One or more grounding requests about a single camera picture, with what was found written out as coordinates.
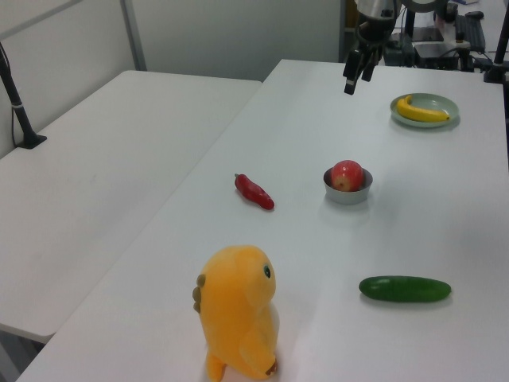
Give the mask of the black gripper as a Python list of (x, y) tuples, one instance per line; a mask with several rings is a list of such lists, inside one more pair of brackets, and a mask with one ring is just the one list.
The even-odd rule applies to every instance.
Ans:
[(370, 82), (377, 65), (377, 50), (388, 40), (394, 29), (393, 18), (370, 18), (360, 15), (356, 24), (355, 36), (358, 49), (348, 54), (343, 76), (346, 79), (344, 92), (353, 95), (358, 80), (361, 53), (365, 54), (361, 79)]

